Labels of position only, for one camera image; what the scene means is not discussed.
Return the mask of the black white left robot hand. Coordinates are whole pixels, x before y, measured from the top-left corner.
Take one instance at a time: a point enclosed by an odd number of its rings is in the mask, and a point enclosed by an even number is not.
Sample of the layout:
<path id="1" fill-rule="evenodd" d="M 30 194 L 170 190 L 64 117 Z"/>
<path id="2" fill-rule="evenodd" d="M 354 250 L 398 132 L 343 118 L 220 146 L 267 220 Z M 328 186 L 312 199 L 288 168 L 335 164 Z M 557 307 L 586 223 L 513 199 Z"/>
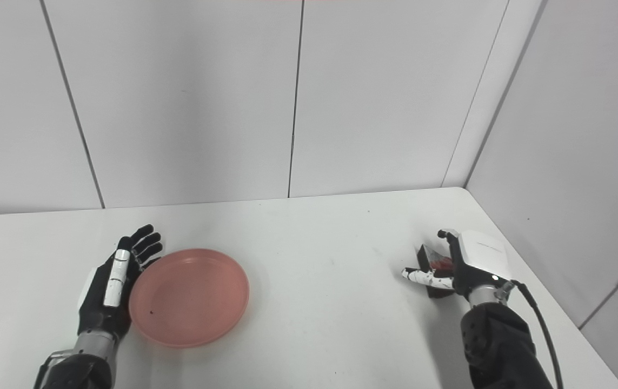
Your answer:
<path id="1" fill-rule="evenodd" d="M 114 338 L 122 340 L 131 325 L 129 315 L 129 297 L 133 291 L 135 282 L 151 265 L 156 263 L 163 251 L 162 237 L 155 232 L 155 227 L 146 224 L 135 231 L 131 236 L 124 236 L 117 244 L 117 249 L 96 271 L 90 286 L 79 308 L 79 324 L 77 334 L 91 331 L 104 331 Z M 116 293 L 108 291 L 111 281 L 113 263 L 124 263 L 128 268 L 121 283 L 118 299 L 106 305 L 106 295 L 115 296 Z"/>

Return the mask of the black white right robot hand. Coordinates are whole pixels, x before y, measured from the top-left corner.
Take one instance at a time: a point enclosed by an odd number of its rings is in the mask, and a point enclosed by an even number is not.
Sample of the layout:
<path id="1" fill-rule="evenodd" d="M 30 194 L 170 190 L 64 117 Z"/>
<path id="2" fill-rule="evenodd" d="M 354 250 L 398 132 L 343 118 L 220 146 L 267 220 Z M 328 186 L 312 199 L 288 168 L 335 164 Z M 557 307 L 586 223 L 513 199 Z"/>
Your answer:
<path id="1" fill-rule="evenodd" d="M 452 229 L 439 230 L 437 237 L 447 242 L 449 253 L 422 244 L 416 254 L 419 267 L 404 268 L 403 278 L 425 286 L 432 299 L 457 294 L 471 307 L 508 303 L 513 277 L 502 242 L 482 232 Z"/>

